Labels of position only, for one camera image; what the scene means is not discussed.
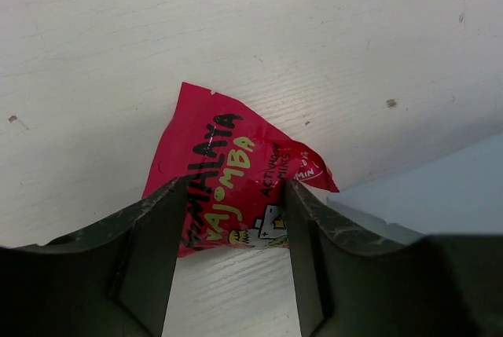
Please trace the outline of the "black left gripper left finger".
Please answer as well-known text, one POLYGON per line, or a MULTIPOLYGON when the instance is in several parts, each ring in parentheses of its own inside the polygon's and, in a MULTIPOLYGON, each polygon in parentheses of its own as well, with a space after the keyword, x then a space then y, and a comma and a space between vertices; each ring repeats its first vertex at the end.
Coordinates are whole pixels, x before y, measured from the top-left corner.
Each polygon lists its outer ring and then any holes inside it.
POLYGON ((161 335, 186 196, 176 178, 45 245, 3 247, 2 335, 161 335))

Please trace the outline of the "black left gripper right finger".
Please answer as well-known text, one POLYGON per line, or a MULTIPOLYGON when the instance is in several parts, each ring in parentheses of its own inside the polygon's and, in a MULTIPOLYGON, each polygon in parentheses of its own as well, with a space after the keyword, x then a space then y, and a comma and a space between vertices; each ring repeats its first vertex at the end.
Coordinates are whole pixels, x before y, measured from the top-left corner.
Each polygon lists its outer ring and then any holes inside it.
POLYGON ((502 238, 384 238, 297 181, 284 217, 304 336, 499 336, 502 238))

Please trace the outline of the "light blue paper bag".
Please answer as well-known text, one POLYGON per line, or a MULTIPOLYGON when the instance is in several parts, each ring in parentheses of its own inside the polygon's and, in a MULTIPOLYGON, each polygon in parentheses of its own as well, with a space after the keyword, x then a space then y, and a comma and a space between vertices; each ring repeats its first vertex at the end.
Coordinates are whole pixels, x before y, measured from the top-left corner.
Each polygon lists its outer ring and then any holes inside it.
POLYGON ((361 227, 401 244, 426 235, 500 235, 502 136, 332 193, 327 203, 361 227))

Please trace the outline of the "pink Himalaya candy packet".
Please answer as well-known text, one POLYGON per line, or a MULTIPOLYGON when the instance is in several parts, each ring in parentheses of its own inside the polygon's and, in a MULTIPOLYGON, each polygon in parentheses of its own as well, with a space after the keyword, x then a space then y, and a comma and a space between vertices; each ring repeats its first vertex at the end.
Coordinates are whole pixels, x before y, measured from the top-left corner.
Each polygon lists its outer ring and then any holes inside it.
POLYGON ((184 82, 163 132, 143 194, 173 178, 187 184, 182 258, 228 246, 287 247, 286 181, 338 188, 323 159, 242 102, 184 82))

